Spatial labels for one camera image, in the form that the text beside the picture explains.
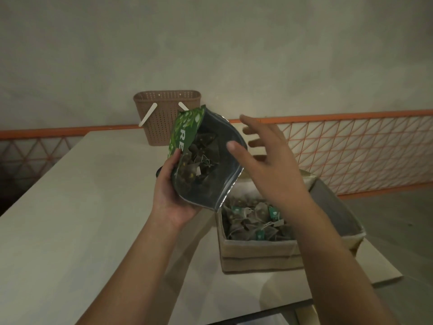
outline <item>brown plastic basket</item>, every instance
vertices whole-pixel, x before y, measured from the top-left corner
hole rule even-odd
[[[182,110],[179,102],[184,103],[188,109],[193,109],[200,107],[200,99],[201,93],[194,90],[138,92],[134,96],[134,102],[140,120],[144,118],[153,103],[158,104],[143,125],[149,145],[168,146],[171,128],[175,123],[179,110]]]

